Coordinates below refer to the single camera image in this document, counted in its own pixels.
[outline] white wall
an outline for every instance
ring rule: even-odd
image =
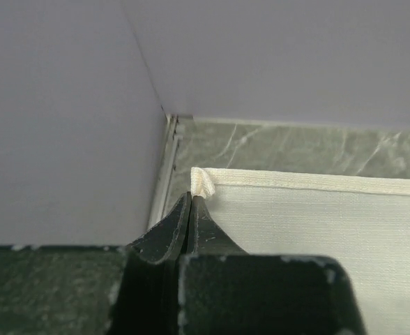
[[[0,243],[143,233],[164,123],[119,0],[0,1]]]
[[[410,127],[410,0],[124,0],[165,110]]]

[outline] marble countertop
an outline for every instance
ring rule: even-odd
[[[190,168],[410,179],[410,131],[246,124],[179,117],[165,212],[190,189]]]

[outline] lavender wall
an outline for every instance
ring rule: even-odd
[[[164,123],[119,0],[0,1],[0,243],[137,237]]]
[[[172,112],[410,127],[410,0],[124,0]]]

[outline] metal edge strip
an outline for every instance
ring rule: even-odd
[[[178,117],[175,115],[167,115],[167,125],[165,128],[164,150],[160,163],[157,182],[151,205],[151,213],[149,214],[148,229],[152,228],[159,222],[165,210],[165,203],[171,184],[171,176],[176,158],[177,147],[181,136],[176,134]]]

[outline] white fabric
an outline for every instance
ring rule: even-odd
[[[208,173],[200,167],[191,168],[191,194],[199,195],[205,199],[215,193],[214,183]]]
[[[215,189],[211,216],[242,248],[335,258],[369,334],[410,334],[410,180],[200,172]]]

